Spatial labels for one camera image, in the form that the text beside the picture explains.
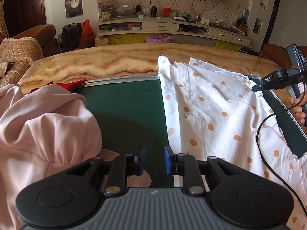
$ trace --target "red cup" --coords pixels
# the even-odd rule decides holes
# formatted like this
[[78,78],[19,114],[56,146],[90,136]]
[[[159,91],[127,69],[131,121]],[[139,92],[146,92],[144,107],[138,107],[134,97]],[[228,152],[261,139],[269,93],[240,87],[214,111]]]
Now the red cup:
[[169,7],[166,7],[166,8],[164,9],[164,16],[165,16],[165,17],[169,17],[169,12],[171,12],[171,9],[170,9]]

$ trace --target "tv stand drawer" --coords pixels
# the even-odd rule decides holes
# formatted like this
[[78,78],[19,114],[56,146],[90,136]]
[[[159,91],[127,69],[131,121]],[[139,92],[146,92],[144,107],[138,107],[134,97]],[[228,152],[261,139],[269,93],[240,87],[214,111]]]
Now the tv stand drawer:
[[142,30],[176,31],[179,30],[179,24],[162,22],[142,22]]
[[213,37],[217,37],[217,38],[229,40],[229,41],[231,41],[232,38],[233,38],[233,35],[231,35],[231,34],[224,33],[224,32],[221,32],[221,31],[217,31],[217,30],[214,30],[214,29],[209,29],[208,36],[213,36]]
[[236,36],[236,35],[233,36],[232,41],[233,41],[234,43],[238,43],[238,44],[240,44],[240,45],[244,44],[244,45],[246,45],[246,46],[249,46],[250,43],[251,43],[251,40],[248,40],[248,39],[245,39],[245,38],[243,38],[243,37]]

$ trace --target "bottle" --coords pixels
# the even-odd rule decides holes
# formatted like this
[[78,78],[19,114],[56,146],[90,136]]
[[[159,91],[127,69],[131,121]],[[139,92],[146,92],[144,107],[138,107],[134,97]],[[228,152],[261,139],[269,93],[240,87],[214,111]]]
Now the bottle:
[[157,17],[157,7],[156,7],[155,4],[151,7],[151,14],[150,14],[150,16],[151,17]]
[[137,6],[135,7],[135,13],[137,12],[141,12],[142,8],[140,6],[140,4],[138,3]]

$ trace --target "metal screw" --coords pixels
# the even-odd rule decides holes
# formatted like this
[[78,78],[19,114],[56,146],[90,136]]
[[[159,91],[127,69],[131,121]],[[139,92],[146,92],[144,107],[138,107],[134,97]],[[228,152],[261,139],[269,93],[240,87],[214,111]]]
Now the metal screw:
[[203,193],[204,189],[202,187],[199,186],[192,186],[189,188],[189,192],[191,194],[201,194]]
[[118,186],[110,186],[106,188],[107,194],[118,194],[120,192],[120,188]]

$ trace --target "plastic bag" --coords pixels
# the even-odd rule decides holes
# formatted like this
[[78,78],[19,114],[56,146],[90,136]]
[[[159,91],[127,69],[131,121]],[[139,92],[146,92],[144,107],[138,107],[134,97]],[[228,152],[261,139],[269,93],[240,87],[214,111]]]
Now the plastic bag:
[[118,10],[135,9],[135,7],[133,6],[133,0],[118,0],[116,9]]
[[62,28],[62,53],[75,50],[79,46],[81,23],[72,23]]
[[85,20],[83,22],[83,28],[81,32],[80,42],[79,42],[79,48],[88,48],[88,47],[94,47],[95,46],[95,34],[92,30],[90,23],[88,20]]

